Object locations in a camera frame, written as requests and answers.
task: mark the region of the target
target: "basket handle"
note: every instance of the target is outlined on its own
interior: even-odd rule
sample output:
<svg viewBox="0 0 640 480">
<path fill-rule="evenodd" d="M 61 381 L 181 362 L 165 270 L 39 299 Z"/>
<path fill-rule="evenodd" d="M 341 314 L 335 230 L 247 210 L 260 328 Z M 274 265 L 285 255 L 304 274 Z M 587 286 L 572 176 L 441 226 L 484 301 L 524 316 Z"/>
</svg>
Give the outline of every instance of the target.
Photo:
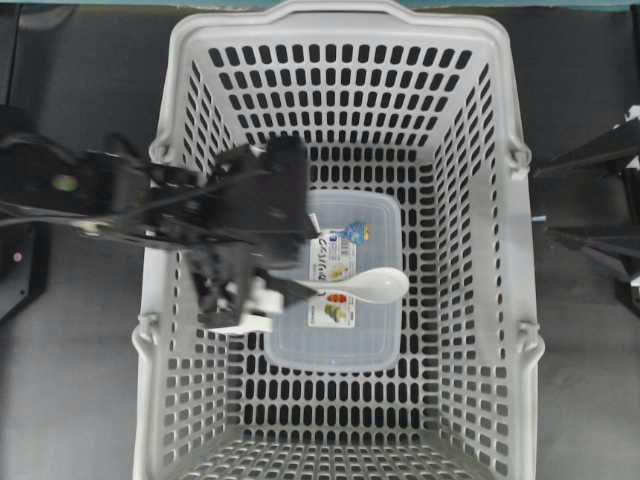
<svg viewBox="0 0 640 480">
<path fill-rule="evenodd" d="M 288 0 L 265 12 L 269 22 L 298 12 L 371 12 L 386 13 L 412 23 L 414 13 L 393 0 Z"/>
</svg>

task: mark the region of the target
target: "white plastic part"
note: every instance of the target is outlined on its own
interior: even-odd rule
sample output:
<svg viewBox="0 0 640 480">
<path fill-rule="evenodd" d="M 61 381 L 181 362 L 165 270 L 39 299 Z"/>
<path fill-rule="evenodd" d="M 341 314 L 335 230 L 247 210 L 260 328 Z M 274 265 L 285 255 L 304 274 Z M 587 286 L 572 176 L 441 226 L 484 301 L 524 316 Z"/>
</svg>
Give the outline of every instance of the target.
<svg viewBox="0 0 640 480">
<path fill-rule="evenodd" d="M 624 119 L 628 122 L 634 118 L 640 118 L 640 105 L 631 105 L 627 113 L 624 115 Z"/>
<path fill-rule="evenodd" d="M 235 294 L 238 291 L 238 287 L 235 283 L 231 282 L 227 285 L 227 291 Z M 264 279 L 255 277 L 251 284 L 248 299 L 244 304 L 244 311 L 251 312 L 252 310 L 258 310 L 264 313 L 282 313 L 283 309 L 284 297 L 282 294 L 275 290 L 268 290 Z M 219 329 L 216 329 L 216 332 L 224 333 Z"/>
<path fill-rule="evenodd" d="M 313 187 L 400 204 L 397 364 L 270 364 L 261 334 L 202 329 L 180 255 L 148 250 L 134 478 L 533 480 L 544 344 L 505 31 L 390 1 L 177 25 L 153 160 L 205 174 L 220 151 L 283 132 L 308 145 Z"/>
<path fill-rule="evenodd" d="M 409 279 L 396 268 L 372 268 L 348 280 L 339 282 L 298 281 L 322 292 L 353 295 L 367 303 L 392 303 L 404 297 L 409 290 Z"/>
<path fill-rule="evenodd" d="M 246 335 L 251 332 L 271 333 L 273 331 L 273 320 L 269 317 L 245 313 L 240 317 L 240 323 L 237 326 L 211 330 L 218 335 Z"/>
</svg>

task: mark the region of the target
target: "robotic arm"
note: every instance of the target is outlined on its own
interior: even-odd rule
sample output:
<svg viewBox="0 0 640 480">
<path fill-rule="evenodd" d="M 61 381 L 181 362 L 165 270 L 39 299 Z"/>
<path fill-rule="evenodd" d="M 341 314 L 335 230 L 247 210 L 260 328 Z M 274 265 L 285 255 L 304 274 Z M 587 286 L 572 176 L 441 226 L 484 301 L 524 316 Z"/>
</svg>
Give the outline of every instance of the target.
<svg viewBox="0 0 640 480">
<path fill-rule="evenodd" d="M 307 160 L 296 137 L 222 153 L 208 178 L 118 152 L 76 155 L 0 107 L 0 235 L 29 222 L 63 224 L 86 236 L 183 250 L 207 328 L 258 314 L 259 284 L 288 306 L 316 292 L 268 271 L 297 262 L 318 235 L 306 211 Z"/>
</svg>

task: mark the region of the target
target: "clear plastic container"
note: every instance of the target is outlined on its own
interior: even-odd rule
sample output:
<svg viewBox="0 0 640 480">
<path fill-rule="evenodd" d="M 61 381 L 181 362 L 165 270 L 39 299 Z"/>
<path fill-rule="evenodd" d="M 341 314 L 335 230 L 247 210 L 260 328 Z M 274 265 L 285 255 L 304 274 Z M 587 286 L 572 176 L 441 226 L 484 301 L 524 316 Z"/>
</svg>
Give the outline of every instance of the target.
<svg viewBox="0 0 640 480">
<path fill-rule="evenodd" d="M 364 221 L 370 239 L 357 247 L 356 272 L 378 267 L 402 269 L 400 208 L 388 195 L 348 190 L 313 191 L 309 212 L 321 229 L 341 229 Z M 301 250 L 300 267 L 274 272 L 284 278 L 308 280 L 310 247 Z M 385 369 L 400 351 L 402 301 L 373 305 L 357 301 L 352 328 L 318 328 L 308 322 L 309 303 L 301 302 L 274 318 L 265 335 L 265 354 L 280 366 L 325 372 Z"/>
</svg>

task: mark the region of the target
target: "metal stand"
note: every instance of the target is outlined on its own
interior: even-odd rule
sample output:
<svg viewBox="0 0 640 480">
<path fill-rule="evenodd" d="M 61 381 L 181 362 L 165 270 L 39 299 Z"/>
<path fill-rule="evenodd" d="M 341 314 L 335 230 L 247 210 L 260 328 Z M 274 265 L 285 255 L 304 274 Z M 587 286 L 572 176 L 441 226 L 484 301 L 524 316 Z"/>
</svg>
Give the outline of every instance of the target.
<svg viewBox="0 0 640 480">
<path fill-rule="evenodd" d="M 624 226 L 552 227 L 548 234 L 608 268 L 624 288 L 619 299 L 640 313 L 640 119 L 635 117 L 534 171 L 534 178 L 577 169 L 617 175 L 625 189 L 631 223 Z"/>
</svg>

